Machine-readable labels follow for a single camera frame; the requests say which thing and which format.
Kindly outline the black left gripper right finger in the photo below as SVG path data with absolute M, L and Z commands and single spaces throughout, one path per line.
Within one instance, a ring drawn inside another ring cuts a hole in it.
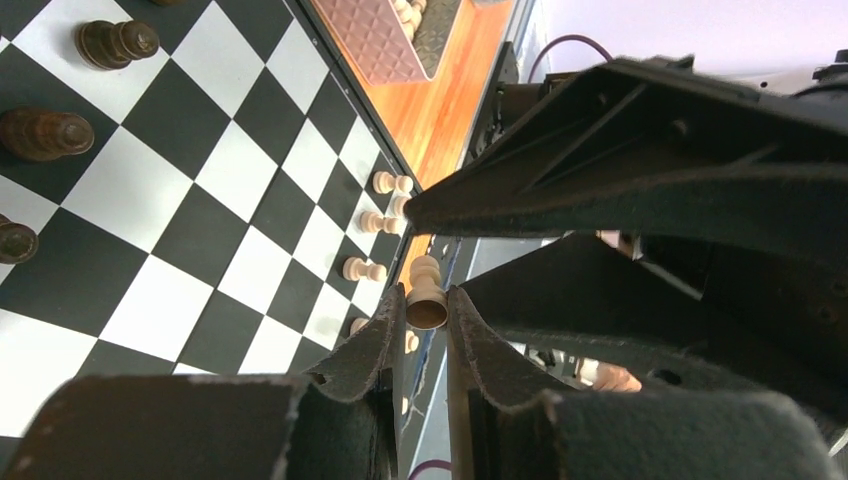
M 792 400 L 766 392 L 591 392 L 520 355 L 448 292 L 456 479 L 838 479 Z

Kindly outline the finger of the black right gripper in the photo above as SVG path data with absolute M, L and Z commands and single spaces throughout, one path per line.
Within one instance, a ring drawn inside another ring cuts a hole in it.
M 620 57 L 554 88 L 410 200 L 418 233 L 620 230 L 779 255 L 847 251 L 847 71 L 790 95 Z
M 691 389 L 769 388 L 847 414 L 846 279 L 718 247 L 700 298 L 591 235 L 571 235 L 464 283 L 502 334 Z

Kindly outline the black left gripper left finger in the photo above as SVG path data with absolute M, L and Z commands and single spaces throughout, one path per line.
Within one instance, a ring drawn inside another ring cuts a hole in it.
M 406 293 L 300 374 L 88 376 L 41 407 L 7 479 L 395 479 Z

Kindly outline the white chess pawn second row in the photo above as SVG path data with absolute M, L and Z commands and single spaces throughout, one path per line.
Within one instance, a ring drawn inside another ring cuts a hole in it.
M 372 188 L 378 194 L 389 194 L 394 191 L 408 194 L 414 188 L 414 180 L 410 176 L 378 171 L 373 175 Z
M 387 279 L 387 269 L 382 264 L 367 263 L 362 258 L 349 257 L 343 264 L 342 275 L 348 281 L 383 282 Z
M 384 232 L 400 235 L 403 221 L 395 217 L 385 217 L 377 212 L 365 211 L 359 217 L 359 228 L 365 233 Z
M 429 255 L 419 256 L 412 261 L 409 274 L 407 323 L 420 330 L 442 327 L 448 315 L 447 295 L 438 261 Z

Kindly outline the black white chessboard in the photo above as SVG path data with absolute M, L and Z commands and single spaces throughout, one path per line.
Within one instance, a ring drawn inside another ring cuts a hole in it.
M 1 211 L 35 256 L 1 269 L 1 452 L 94 374 L 299 372 L 395 271 L 367 234 L 398 172 L 300 1 L 5 1 L 1 106 L 75 113 L 84 154 L 1 157 Z

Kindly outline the metal tin box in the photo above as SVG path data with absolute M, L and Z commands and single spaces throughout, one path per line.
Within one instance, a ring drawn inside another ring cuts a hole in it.
M 460 1 L 317 1 L 331 31 L 371 85 L 432 81 Z

